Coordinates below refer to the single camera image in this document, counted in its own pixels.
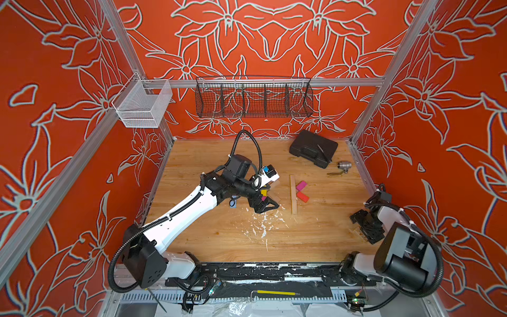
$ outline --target red block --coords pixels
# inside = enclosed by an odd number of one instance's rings
[[[298,192],[298,193],[296,194],[296,196],[297,196],[300,200],[302,200],[302,201],[304,201],[304,202],[308,202],[308,200],[310,199],[310,197],[306,196],[306,195],[305,195],[305,194],[303,194],[302,192]]]

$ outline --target floral wall pattern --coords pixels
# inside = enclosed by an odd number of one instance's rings
[[[0,315],[97,315],[109,259],[147,213],[166,150],[158,129],[118,121],[1,290]]]
[[[384,75],[422,0],[115,0],[150,79],[216,75],[373,78]],[[194,92],[175,89],[166,121],[180,138],[348,137],[372,87],[315,89],[306,119],[199,119]]]
[[[132,72],[95,0],[4,2],[0,20],[2,247]]]
[[[358,147],[443,246],[450,316],[507,314],[507,4],[441,0]]]
[[[0,4],[0,247],[131,77],[96,0]],[[96,315],[123,230],[142,223],[167,143],[114,128],[0,290],[0,315]]]

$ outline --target wooden block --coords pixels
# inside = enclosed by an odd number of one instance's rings
[[[281,202],[281,198],[280,196],[278,196],[277,194],[273,193],[272,190],[269,191],[269,194],[268,194],[269,198],[273,199],[274,201],[276,201],[278,204],[280,204]]]
[[[300,200],[302,200],[302,201],[304,201],[304,202],[308,202],[308,200],[310,199],[310,197],[306,196],[306,195],[305,195],[305,194],[303,194],[302,192],[298,192],[298,193],[296,194],[296,196],[297,196]]]
[[[291,201],[292,201],[292,214],[297,215],[298,214],[298,199],[296,198],[296,179],[294,178],[294,175],[289,175],[289,178],[291,179]]]
[[[298,191],[302,191],[303,188],[305,188],[305,186],[306,186],[306,182],[305,181],[300,181],[299,184],[296,186],[296,189]]]
[[[276,186],[280,185],[280,179],[275,180],[271,184],[269,184],[270,189],[275,188]]]

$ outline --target wooden stick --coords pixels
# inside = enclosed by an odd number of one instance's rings
[[[298,214],[298,199],[296,196],[296,179],[294,178],[294,175],[289,175],[291,179],[291,200],[292,200],[292,214],[297,215]]]

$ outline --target wooden table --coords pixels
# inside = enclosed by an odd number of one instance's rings
[[[191,224],[169,246],[171,252],[192,252],[203,262],[339,262],[351,251],[374,254],[378,245],[365,242],[353,230],[349,216],[362,208],[367,193],[353,164],[348,174],[338,172],[336,162],[353,162],[345,141],[338,141],[327,169],[288,152],[292,140],[258,140],[263,163],[272,164],[281,184],[272,189],[281,198],[280,208],[254,213],[246,198],[236,208],[226,200]],[[232,140],[178,140],[170,153],[147,222],[158,218],[184,199],[199,184],[199,174],[227,161]],[[250,140],[241,140],[236,154],[256,165],[258,155]],[[296,184],[306,181],[308,203],[298,199],[292,215],[289,174]]]

